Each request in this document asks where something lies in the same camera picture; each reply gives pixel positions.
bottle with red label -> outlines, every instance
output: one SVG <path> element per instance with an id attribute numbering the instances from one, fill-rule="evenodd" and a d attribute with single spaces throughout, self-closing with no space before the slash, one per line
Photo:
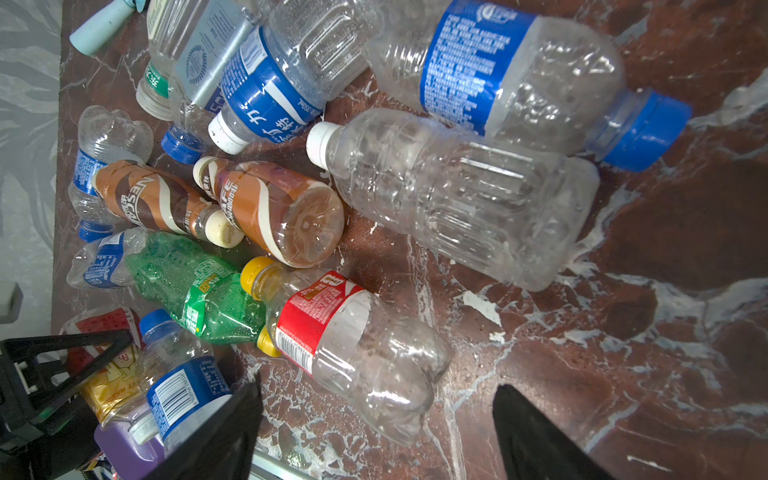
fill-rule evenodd
<path id="1" fill-rule="evenodd" d="M 240 284 L 266 304 L 266 327 L 283 354 L 378 433 L 400 445 L 416 441 L 453 355 L 435 330 L 335 271 L 287 272 L 258 257 Z"/>
<path id="2" fill-rule="evenodd" d="M 230 223 L 286 265 L 319 265 L 341 238 L 344 207 L 323 182 L 268 161 L 215 157 L 198 160 L 193 176 Z"/>

barcode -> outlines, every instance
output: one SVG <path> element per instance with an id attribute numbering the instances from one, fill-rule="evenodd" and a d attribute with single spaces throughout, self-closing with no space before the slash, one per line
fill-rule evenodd
<path id="1" fill-rule="evenodd" d="M 288 334 L 281 329 L 277 329 L 276 337 L 275 341 L 277 348 L 285 353 L 288 358 L 293 360 L 294 363 L 312 375 L 312 353 L 302 347 L 296 340 L 289 337 Z"/>
<path id="2" fill-rule="evenodd" d="M 169 376 L 162 385 L 154 390 L 160 407 L 163 409 L 168 426 L 172 426 L 178 419 L 189 412 L 198 403 L 197 396 L 192 390 L 187 373 L 179 370 Z"/>
<path id="3" fill-rule="evenodd" d="M 260 30 L 258 28 L 252 31 L 243 42 L 243 45 L 240 46 L 240 58 L 243 59 L 243 65 L 245 65 L 248 75 L 252 74 L 256 67 L 266 58 L 266 50 L 264 45 L 261 44 Z"/>

crushed green bottle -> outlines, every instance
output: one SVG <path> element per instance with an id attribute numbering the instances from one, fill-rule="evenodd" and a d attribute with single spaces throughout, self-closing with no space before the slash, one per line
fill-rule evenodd
<path id="1" fill-rule="evenodd" d="M 238 269 L 192 240 L 151 233 L 147 246 L 126 256 L 125 264 L 144 298 L 163 303 L 174 320 L 201 339 L 256 342 L 267 355 L 279 355 L 264 328 L 266 307 L 240 287 Z"/>

blue bottle cap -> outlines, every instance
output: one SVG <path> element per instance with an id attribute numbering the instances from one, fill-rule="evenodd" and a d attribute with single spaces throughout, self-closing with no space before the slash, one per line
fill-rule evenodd
<path id="1" fill-rule="evenodd" d="M 139 322 L 139 331 L 141 332 L 141 336 L 147 335 L 147 332 L 152 330 L 154 327 L 168 322 L 172 322 L 174 325 L 176 324 L 174 319 L 172 319 L 170 315 L 168 315 L 168 312 L 166 312 L 164 309 L 158 309 L 154 312 L 149 312 Z"/>
<path id="2" fill-rule="evenodd" d="M 192 165 L 200 160 L 205 151 L 203 142 L 191 133 L 171 125 L 160 141 L 160 146 L 180 164 Z"/>
<path id="3" fill-rule="evenodd" d="M 652 91 L 632 127 L 604 160 L 633 172 L 645 170 L 683 133 L 690 115 L 690 105 Z"/>
<path id="4" fill-rule="evenodd" d="M 80 221 L 80 231 L 78 237 L 85 242 L 93 242 L 112 235 L 114 227 L 112 225 L 100 225 L 99 223 Z"/>

